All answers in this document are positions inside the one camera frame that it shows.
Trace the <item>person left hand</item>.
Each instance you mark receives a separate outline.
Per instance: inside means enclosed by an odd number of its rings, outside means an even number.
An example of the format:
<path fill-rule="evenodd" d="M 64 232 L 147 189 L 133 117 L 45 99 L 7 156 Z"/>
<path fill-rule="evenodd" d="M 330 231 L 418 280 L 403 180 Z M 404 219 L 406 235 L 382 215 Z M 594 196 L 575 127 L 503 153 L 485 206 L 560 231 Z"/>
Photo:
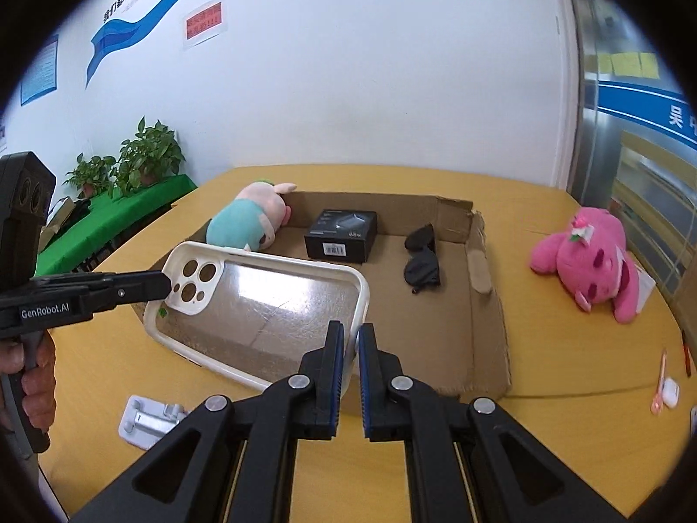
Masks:
<path fill-rule="evenodd" d="M 25 353 L 18 343 L 2 341 L 1 373 L 18 373 L 24 366 Z M 23 408 L 31 424 L 41 432 L 47 432 L 54 423 L 55 410 L 55 344 L 51 334 L 45 331 L 37 348 L 37 366 L 26 371 L 21 379 L 25 398 Z"/>

